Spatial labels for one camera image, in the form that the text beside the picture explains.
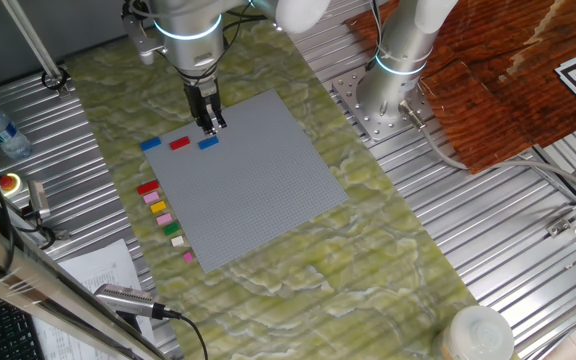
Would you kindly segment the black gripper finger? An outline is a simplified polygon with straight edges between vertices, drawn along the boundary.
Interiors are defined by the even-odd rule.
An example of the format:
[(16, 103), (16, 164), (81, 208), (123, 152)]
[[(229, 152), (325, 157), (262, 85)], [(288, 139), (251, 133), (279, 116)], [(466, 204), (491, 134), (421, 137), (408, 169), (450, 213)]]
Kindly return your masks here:
[(211, 120), (211, 129), (206, 133), (207, 136), (216, 135), (220, 129), (227, 127), (227, 123), (223, 118), (222, 109), (219, 105), (208, 103), (206, 110)]
[(192, 116), (194, 117), (197, 125), (203, 130), (209, 130), (209, 114), (204, 106), (193, 107), (191, 109)]

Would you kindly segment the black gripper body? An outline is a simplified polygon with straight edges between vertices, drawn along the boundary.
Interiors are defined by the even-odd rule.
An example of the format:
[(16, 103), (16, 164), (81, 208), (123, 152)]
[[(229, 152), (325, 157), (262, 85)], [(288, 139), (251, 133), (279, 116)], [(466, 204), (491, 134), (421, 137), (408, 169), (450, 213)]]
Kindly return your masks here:
[(200, 81), (198, 85), (186, 83), (184, 93), (192, 111), (206, 109), (207, 106), (213, 111), (219, 109), (219, 85), (216, 78)]

